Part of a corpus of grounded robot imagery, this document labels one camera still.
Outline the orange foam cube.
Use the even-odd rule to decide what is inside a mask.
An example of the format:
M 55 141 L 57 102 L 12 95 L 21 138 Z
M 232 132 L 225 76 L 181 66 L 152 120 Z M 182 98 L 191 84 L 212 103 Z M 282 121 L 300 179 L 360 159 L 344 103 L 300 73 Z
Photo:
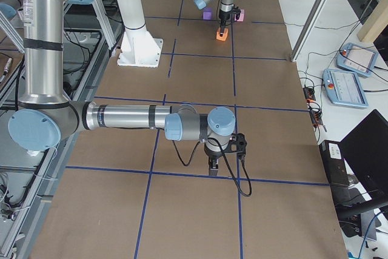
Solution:
M 221 30 L 220 28 L 216 31 L 216 39 L 219 41 L 225 41 L 228 37 L 229 30 L 228 28 L 225 28 L 224 30 Z

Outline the aluminium side frame rail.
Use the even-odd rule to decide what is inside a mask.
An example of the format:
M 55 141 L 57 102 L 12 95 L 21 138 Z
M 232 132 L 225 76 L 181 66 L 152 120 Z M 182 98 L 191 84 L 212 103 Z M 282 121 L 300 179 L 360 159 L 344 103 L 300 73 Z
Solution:
M 27 258 L 42 229 L 78 134 L 54 149 L 30 156 L 10 138 L 1 140 L 1 186 L 14 206 L 1 216 L 1 258 Z

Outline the black laptop computer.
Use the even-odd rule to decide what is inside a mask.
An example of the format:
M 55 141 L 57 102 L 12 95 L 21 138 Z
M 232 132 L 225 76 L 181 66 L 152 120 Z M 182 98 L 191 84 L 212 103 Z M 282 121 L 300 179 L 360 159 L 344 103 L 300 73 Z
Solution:
M 340 142 L 324 140 L 319 145 L 326 177 L 333 186 L 348 186 L 345 182 L 347 163 L 358 181 L 371 194 L 371 199 L 353 206 L 339 204 L 339 220 L 380 208 L 387 210 L 387 120 L 372 110 Z

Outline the light pink foam cube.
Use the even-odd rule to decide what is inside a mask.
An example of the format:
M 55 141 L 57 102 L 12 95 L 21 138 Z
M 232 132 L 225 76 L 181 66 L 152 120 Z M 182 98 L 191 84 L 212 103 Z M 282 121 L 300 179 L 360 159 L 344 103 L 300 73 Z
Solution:
M 235 21 L 237 22 L 243 22 L 244 21 L 244 15 L 245 15 L 245 10 L 241 9 L 235 14 Z

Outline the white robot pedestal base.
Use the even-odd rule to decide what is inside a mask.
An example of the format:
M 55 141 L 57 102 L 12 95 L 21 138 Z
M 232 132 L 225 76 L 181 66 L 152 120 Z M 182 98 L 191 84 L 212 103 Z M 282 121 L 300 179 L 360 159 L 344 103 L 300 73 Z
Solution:
M 163 40 L 147 30 L 141 0 L 117 0 L 125 32 L 119 66 L 157 67 Z

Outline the blue teach pendant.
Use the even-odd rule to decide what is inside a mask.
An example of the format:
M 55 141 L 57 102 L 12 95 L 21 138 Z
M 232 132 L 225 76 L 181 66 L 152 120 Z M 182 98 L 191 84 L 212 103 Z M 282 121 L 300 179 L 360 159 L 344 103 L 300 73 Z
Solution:
M 355 72 L 325 69 L 323 81 L 327 96 L 333 104 L 360 109 L 368 108 L 364 90 Z
M 369 77 L 377 61 L 377 52 L 348 42 L 339 50 L 336 64 L 339 68 L 350 70 L 363 77 Z

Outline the black orange power strip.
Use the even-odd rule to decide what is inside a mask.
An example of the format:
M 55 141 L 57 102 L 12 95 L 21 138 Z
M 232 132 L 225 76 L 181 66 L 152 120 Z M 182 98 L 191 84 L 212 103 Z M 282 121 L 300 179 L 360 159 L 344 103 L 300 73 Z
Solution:
M 310 119 L 314 128 L 322 126 L 323 111 L 315 98 L 315 89 L 312 86 L 304 86 L 303 93 L 309 110 Z

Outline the lower blue teach pendant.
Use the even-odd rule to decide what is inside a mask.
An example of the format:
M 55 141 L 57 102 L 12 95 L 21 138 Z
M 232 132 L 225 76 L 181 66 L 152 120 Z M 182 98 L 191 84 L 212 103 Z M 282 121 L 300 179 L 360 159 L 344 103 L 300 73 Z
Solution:
M 325 69 L 323 81 L 327 96 L 333 104 L 360 109 L 368 108 L 364 90 L 355 72 Z

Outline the aluminium frame post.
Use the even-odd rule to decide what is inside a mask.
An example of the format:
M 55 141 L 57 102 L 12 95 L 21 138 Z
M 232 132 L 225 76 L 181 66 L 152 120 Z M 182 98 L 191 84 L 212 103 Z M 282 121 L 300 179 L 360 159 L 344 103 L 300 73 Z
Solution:
M 299 54 L 301 53 L 304 45 L 307 42 L 307 39 L 309 38 L 309 35 L 311 34 L 318 17 L 320 13 L 322 12 L 327 0 L 315 0 L 312 9 L 306 19 L 306 22 L 304 24 L 304 27 L 299 34 L 299 37 L 297 39 L 297 42 L 292 50 L 292 54 L 290 56 L 291 62 L 296 62 L 296 60 L 299 57 Z

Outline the upper blue teach pendant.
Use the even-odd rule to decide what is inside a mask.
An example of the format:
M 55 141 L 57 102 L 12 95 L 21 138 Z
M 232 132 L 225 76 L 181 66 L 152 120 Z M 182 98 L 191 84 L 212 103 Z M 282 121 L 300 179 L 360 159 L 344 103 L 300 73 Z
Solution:
M 339 50 L 336 64 L 339 68 L 350 70 L 363 77 L 369 77 L 377 61 L 377 52 L 348 42 Z

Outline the dark purple foam cube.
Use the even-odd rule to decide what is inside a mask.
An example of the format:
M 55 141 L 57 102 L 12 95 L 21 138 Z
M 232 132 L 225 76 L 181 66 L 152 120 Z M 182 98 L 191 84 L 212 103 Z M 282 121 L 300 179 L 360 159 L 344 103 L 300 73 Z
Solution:
M 203 20 L 212 20 L 212 9 L 210 7 L 204 8 L 202 11 L 202 18 Z

